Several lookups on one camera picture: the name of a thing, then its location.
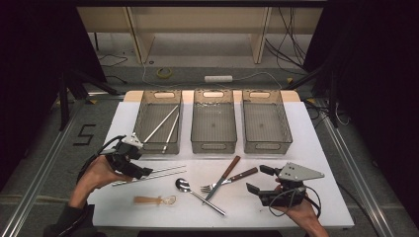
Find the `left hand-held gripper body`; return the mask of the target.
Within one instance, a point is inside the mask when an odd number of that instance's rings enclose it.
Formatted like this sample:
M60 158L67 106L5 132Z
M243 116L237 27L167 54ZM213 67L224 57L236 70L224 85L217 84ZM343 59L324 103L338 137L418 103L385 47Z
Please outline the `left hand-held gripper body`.
M130 162L141 157L139 150L143 144L136 135L118 135L99 150L100 155L105 155L114 171L119 172L142 172L143 169Z

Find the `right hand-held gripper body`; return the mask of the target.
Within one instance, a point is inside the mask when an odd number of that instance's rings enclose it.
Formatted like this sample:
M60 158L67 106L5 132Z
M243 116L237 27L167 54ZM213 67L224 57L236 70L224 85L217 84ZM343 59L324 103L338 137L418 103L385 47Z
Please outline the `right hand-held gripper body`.
M279 176L276 176L282 187L277 191L260 191L258 198L263 206L292 207L301 204L304 199L312 200L306 196L307 186L304 181L321 179L325 175L321 172L304 166L288 162Z

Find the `fork with wooden handle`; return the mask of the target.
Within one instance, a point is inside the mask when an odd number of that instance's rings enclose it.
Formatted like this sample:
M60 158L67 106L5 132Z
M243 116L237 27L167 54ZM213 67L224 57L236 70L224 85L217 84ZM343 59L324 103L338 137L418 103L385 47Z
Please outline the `fork with wooden handle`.
M240 174L237 174L235 176L232 176L232 177L224 180L221 183L221 185L226 185L226 184L230 184L230 183L236 182L238 180L241 180L243 178L249 177L249 176L251 176L253 174L256 174L256 173L258 173L258 168L253 167L253 168L251 168L251 169L249 169L249 170L247 170L245 172L242 172ZM207 194L210 191L212 191L215 188L215 186L216 186L216 183L211 184L211 185L207 185L207 186L202 186L201 187L201 192Z

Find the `small translucent plastic spoon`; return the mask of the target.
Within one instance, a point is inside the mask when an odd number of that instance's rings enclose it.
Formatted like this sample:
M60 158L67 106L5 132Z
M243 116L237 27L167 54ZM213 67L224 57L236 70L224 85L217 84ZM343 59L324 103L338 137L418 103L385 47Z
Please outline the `small translucent plastic spoon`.
M134 203L155 203L157 205L159 204L166 204L171 205L176 202L177 198L175 196L169 196L169 197L134 197L133 202Z

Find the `knife with wooden handle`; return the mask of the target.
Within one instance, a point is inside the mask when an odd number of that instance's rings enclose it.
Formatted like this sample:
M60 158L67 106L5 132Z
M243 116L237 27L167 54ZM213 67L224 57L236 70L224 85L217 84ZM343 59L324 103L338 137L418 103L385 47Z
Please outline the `knife with wooden handle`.
M221 184L226 180L227 176L231 173L231 171L234 169L236 164L241 159L240 156L235 156L234 159L231 161L227 169L224 171L224 173L221 175L219 180L215 183L215 186L209 191L207 194L205 201L210 201L212 196L215 194L216 190L221 186Z

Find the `grey translucent plastic bin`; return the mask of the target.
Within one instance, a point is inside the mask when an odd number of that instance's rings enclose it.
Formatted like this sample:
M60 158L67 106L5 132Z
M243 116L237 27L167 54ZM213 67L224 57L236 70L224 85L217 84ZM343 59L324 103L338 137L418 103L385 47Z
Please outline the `grey translucent plastic bin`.
M293 143L280 90L243 90L244 152L286 154Z
M237 142L231 90L194 91L191 142L194 153L232 154Z
M147 143L143 140L159 124L168 113L175 107L178 109L169 117ZM169 131L176 115L179 119L169 142L167 151L163 155L178 154L180 151L180 117L182 110L182 92L180 90L169 91L144 91L140 101L137 119L133 132L143 144L141 154L162 154Z

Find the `metal spoon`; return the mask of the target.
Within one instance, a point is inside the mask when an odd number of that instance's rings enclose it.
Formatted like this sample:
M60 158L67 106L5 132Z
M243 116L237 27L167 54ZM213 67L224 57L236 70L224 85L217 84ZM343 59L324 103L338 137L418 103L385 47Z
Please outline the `metal spoon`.
M191 195L193 195L194 197L198 198L201 202L203 202L204 204L206 204L207 206L209 206L210 208L212 208L213 210L215 210L217 213L226 216L226 212L223 211L221 208L217 207L216 205L212 204L211 202L205 200L203 197L201 197L200 195L196 194L195 192L193 192L191 190L190 184L188 181L186 181L183 178L179 178L175 181L175 186L176 188L183 193L189 193Z

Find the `person's right hand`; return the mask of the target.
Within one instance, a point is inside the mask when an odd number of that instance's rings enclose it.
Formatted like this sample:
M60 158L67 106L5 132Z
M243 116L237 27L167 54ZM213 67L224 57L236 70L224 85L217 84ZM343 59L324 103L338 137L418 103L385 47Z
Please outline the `person's right hand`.
M299 227L308 231L319 224L311 203L304 199L301 204L292 207L274 206L274 209L283 212Z

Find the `person's left hand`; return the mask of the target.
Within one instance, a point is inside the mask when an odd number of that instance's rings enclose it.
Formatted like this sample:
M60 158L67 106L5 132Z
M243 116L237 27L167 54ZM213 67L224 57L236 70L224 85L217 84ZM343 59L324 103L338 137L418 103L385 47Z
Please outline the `person's left hand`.
M78 191L91 193L112 182L131 182L132 177L115 172L104 155L98 156L76 185Z

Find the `white board table cover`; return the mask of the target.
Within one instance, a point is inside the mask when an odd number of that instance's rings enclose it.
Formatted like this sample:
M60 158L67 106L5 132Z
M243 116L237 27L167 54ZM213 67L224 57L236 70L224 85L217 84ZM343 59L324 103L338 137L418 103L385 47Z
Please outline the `white board table cover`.
M260 165L281 168L288 162L316 170L324 178L307 181L309 196L321 201L319 220L328 228L350 228L354 225L346 203L336 185L329 164L320 146L307 110L301 102L285 104L293 143L284 155L245 154L242 126L237 127L235 154L241 159L233 169L234 175ZM195 192L201 186L216 182L231 163L232 154L195 154L192 152L191 127L193 106L183 105L181 113L181 146L177 155L144 155L136 163L152 169L187 165L186 173L136 182L129 185L105 186L93 192L89 201L95 205L94 224L137 229L281 229L292 228L288 218L273 215L259 198L250 194L246 184L261 190L272 190L277 183L273 176L258 172L247 178L220 187L211 202L226 212L223 216L188 193L175 187L179 178L187 180ZM167 198L175 196L171 205L134 203L134 197Z

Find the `black metal stand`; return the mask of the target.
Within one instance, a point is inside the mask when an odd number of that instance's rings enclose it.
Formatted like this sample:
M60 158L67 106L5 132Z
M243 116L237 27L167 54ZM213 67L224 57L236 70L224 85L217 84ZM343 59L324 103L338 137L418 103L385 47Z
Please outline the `black metal stand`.
M84 72L70 70L69 72L63 73L58 79L61 112L60 130L65 129L70 119L68 93L71 93L76 100L86 100L88 98L88 92L84 87L84 83L92 84L110 95L116 96L119 94L116 89L106 85L104 82L100 82L98 79L95 79Z
M291 83L286 87L287 90L293 90L314 80L314 86L311 93L314 96L326 96L328 98L327 114L332 124L337 127L337 89L336 89L336 73L332 62L326 60L321 66L307 75L300 78L298 81Z

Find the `person's dark sleeve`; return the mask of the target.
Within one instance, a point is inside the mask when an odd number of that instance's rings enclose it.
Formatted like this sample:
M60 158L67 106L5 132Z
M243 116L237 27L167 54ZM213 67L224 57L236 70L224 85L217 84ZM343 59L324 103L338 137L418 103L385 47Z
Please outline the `person's dark sleeve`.
M66 205L54 224L46 226L42 237L108 237L93 225L94 204L82 209Z

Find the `white power strip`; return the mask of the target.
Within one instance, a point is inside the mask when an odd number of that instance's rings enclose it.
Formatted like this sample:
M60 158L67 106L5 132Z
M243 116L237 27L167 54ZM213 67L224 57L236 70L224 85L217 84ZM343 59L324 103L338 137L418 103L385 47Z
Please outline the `white power strip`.
M233 81L231 75L205 76L206 83L230 83Z

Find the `black curtain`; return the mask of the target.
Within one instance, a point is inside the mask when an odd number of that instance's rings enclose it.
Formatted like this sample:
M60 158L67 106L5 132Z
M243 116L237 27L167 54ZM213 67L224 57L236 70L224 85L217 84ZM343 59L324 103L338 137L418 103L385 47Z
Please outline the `black curtain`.
M0 191L73 71L106 80L75 6L0 0Z
M419 227L419 0L327 0L304 66L337 45L337 97Z

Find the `beige wooden desk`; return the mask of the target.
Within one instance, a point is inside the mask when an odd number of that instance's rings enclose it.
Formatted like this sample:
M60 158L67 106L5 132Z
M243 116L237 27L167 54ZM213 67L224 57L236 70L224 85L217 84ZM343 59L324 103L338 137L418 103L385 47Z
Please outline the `beige wooden desk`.
M259 64L266 35L283 34L280 18L293 21L293 32L315 32L320 8L288 7L79 7L89 33L129 33L138 62L144 62L160 33L246 34L250 37L253 61Z

